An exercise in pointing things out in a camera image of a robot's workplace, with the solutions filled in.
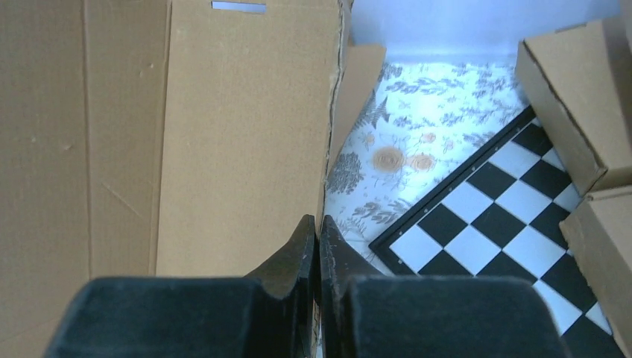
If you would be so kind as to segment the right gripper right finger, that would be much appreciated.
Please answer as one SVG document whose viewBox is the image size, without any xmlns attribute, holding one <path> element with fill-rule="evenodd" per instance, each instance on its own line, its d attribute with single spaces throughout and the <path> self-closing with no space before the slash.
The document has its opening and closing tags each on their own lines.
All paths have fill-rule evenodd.
<svg viewBox="0 0 632 358">
<path fill-rule="evenodd" d="M 569 357 L 549 308 L 517 277 L 388 276 L 320 229 L 325 357 Z"/>
</svg>

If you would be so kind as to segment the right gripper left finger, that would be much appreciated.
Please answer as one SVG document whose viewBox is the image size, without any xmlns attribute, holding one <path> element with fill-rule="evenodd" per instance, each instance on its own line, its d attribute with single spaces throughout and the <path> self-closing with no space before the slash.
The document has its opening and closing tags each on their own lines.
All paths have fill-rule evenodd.
<svg viewBox="0 0 632 358">
<path fill-rule="evenodd" d="M 243 277 L 100 277 L 68 305 L 46 357 L 313 357 L 315 219 Z"/>
</svg>

